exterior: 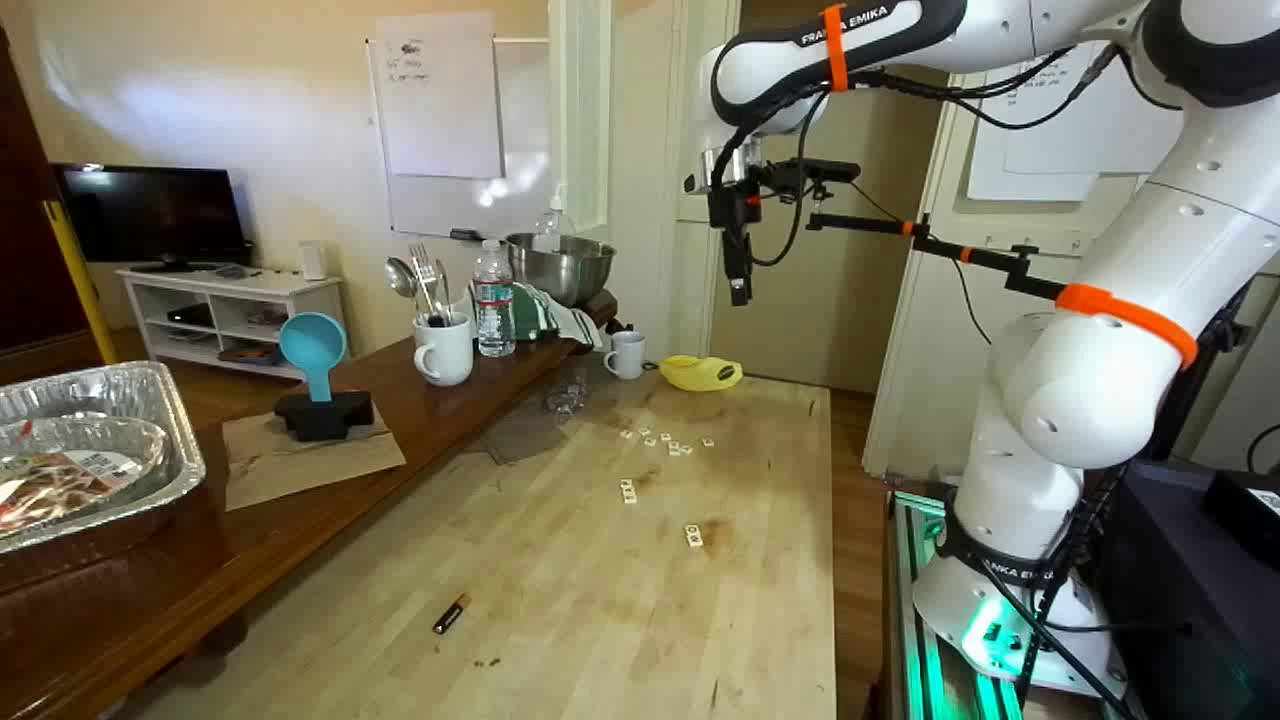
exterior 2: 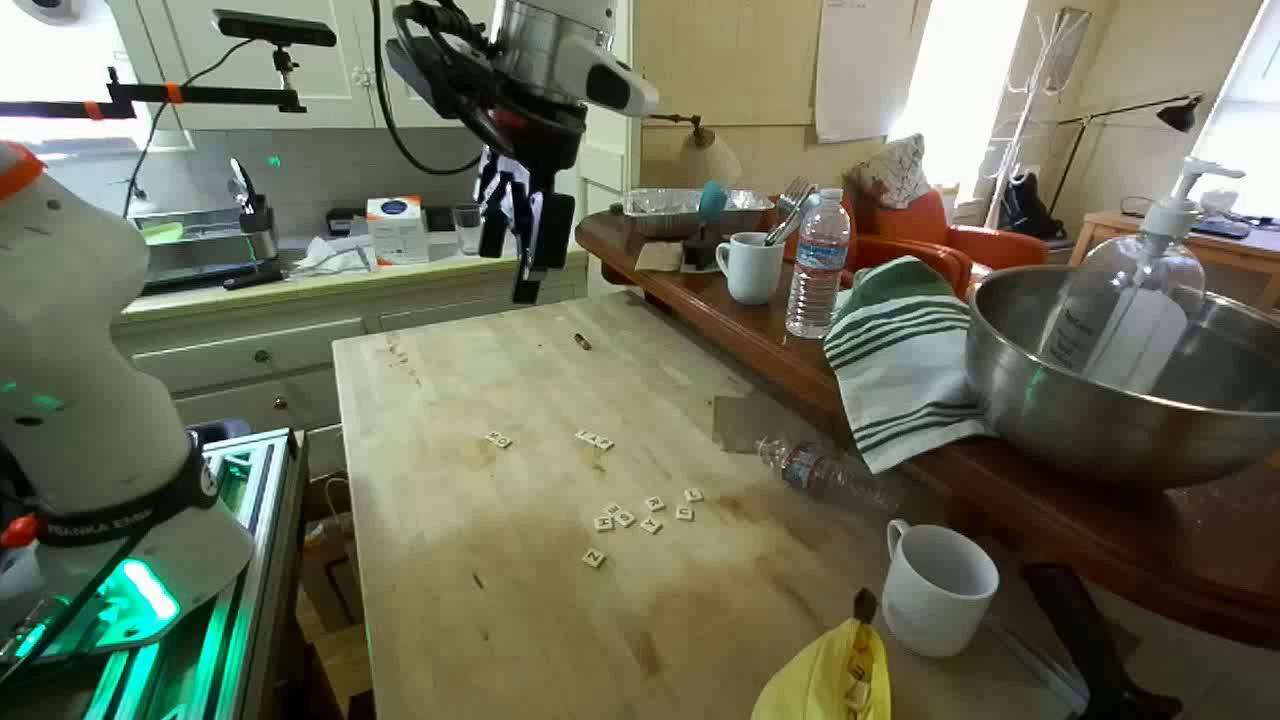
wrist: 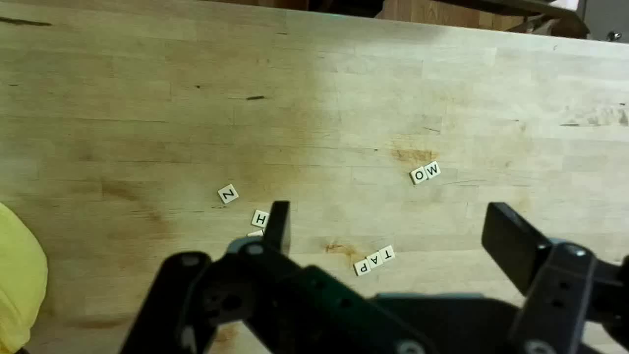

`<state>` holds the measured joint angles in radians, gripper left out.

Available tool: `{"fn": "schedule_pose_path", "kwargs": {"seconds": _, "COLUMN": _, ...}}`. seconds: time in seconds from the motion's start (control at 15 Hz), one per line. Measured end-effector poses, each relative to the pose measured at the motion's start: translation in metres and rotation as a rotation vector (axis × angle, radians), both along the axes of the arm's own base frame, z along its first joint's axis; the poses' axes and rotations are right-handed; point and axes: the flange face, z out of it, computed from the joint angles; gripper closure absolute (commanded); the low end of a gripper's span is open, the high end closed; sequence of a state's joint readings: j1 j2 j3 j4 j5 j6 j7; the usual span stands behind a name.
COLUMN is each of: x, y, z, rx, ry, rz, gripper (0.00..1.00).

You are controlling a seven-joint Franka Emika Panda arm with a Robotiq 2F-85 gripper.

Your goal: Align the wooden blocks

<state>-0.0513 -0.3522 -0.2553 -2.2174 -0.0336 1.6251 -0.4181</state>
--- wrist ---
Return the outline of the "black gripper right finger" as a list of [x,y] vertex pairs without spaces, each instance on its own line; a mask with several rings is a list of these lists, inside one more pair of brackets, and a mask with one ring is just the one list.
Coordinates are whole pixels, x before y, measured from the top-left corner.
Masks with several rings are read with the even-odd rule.
[[525,297],[507,333],[515,354],[596,354],[582,343],[588,323],[629,349],[627,262],[550,240],[507,203],[487,205],[482,246]]

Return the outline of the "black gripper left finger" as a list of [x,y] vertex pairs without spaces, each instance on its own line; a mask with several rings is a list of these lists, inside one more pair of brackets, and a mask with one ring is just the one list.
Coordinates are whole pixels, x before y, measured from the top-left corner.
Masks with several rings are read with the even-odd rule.
[[368,301],[287,252],[289,203],[275,201],[263,235],[234,240],[218,262],[169,256],[120,354],[204,354],[228,323],[244,323],[273,354],[366,351]]

